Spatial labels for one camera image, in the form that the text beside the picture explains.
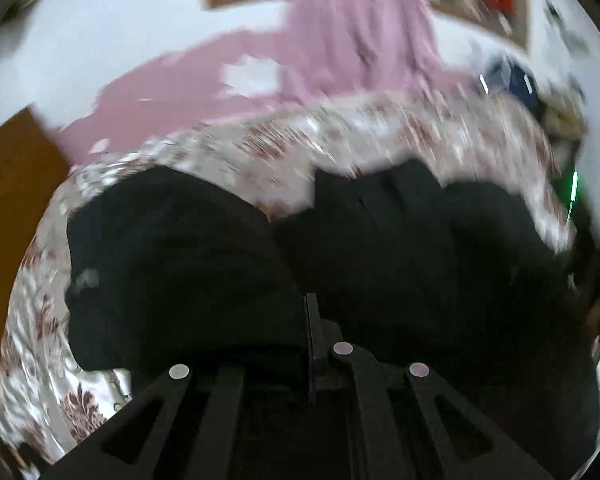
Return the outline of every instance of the floral pattern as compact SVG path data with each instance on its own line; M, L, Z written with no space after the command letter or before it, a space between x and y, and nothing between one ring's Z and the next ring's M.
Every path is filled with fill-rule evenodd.
M78 384L75 393L67 393L60 401L60 411L78 444L107 421L98 411L94 395L84 391L82 384Z
M66 332L66 223L104 189L163 164L213 182L275 219L310 205L317 166L354 178L410 156L421 158L443 184L478 178L519 192L550 247L560 251L571 243L572 229L547 179L549 143L508 96L448 102L358 96L151 138L125 155L104 154L74 169L56 190L14 281L1 345L1 439L16 449L29 442L53 463L131 398L128 371L82 370Z

